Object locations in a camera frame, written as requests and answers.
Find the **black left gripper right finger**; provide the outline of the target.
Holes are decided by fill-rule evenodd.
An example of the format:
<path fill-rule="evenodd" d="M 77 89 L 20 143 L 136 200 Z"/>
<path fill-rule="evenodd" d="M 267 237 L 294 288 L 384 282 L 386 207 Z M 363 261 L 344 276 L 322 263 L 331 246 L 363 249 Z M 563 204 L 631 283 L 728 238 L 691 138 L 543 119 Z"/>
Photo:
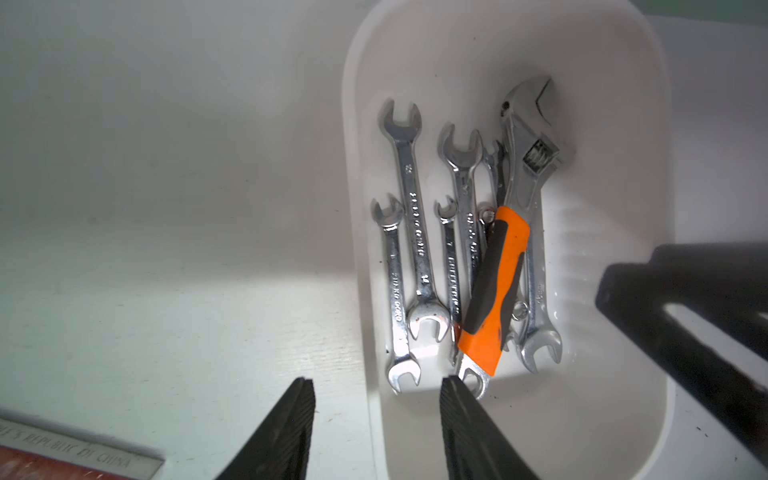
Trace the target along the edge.
<path fill-rule="evenodd" d="M 450 479 L 537 477 L 458 377 L 442 380 L 439 407 Z"/>

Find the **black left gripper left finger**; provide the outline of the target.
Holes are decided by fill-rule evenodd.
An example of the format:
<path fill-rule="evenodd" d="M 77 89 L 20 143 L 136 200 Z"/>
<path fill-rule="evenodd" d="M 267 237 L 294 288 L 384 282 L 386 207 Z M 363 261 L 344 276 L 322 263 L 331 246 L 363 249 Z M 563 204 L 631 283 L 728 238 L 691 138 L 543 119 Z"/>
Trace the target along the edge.
<path fill-rule="evenodd" d="M 313 381 L 290 384 L 220 479 L 304 479 L 307 476 L 316 397 Z"/>

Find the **small silver open-end wrench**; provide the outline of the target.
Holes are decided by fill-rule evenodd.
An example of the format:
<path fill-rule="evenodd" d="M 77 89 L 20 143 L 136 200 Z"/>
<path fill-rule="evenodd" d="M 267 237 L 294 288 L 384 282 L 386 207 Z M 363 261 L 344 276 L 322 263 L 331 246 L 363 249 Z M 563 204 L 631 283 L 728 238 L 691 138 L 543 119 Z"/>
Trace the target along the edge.
<path fill-rule="evenodd" d="M 389 208 L 384 210 L 374 200 L 372 216 L 383 235 L 385 265 L 392 337 L 391 358 L 386 369 L 390 387 L 396 395 L 403 393 L 401 380 L 410 376 L 416 386 L 421 380 L 421 367 L 411 353 L 409 330 L 406 324 L 406 308 L 403 294 L 402 259 L 399 242 L 399 225 L 404 218 L 402 203 L 392 194 L 388 195 Z"/>

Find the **large silver open-end wrench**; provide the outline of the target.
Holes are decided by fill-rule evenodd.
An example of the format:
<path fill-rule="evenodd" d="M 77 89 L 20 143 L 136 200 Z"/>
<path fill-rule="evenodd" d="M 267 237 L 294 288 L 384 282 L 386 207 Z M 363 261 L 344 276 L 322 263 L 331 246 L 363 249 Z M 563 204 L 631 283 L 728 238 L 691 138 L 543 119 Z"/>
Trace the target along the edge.
<path fill-rule="evenodd" d="M 448 309 L 439 299 L 435 288 L 415 154 L 415 143 L 422 130 L 422 117 L 414 103 L 410 105 L 404 122 L 394 119 L 394 110 L 395 101 L 392 98 L 386 99 L 380 111 L 379 124 L 395 152 L 415 276 L 415 300 L 407 310 L 408 328 L 412 336 L 417 338 L 421 327 L 432 322 L 436 326 L 435 340 L 441 342 L 448 334 L 451 322 Z"/>

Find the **orange handled adjustable wrench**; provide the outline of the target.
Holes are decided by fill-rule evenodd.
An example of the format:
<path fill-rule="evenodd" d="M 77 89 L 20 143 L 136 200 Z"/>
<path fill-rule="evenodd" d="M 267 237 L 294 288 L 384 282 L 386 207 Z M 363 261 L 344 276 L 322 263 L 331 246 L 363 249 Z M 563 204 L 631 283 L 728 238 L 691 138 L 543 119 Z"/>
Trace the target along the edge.
<path fill-rule="evenodd" d="M 501 109 L 503 140 L 510 158 L 510 179 L 502 205 L 497 208 L 486 255 L 472 290 L 459 338 L 457 376 L 477 378 L 471 389 L 477 400 L 487 393 L 509 335 L 525 262 L 536 196 L 546 181 L 572 154 L 561 131 L 545 111 L 555 100 L 548 75 L 515 86 Z"/>

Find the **silver combination wrench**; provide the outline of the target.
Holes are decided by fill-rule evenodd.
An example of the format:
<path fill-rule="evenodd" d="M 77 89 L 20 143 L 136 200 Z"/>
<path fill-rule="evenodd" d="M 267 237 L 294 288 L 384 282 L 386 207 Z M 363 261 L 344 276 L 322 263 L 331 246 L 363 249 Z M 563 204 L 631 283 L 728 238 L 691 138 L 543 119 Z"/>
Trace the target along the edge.
<path fill-rule="evenodd" d="M 481 264 L 473 175 L 483 158 L 483 144 L 477 129 L 471 132 L 466 150 L 456 146 L 454 134 L 455 125 L 446 124 L 440 134 L 438 155 L 448 165 L 453 175 L 459 234 L 463 256 L 467 263 L 469 288 L 473 289 Z"/>

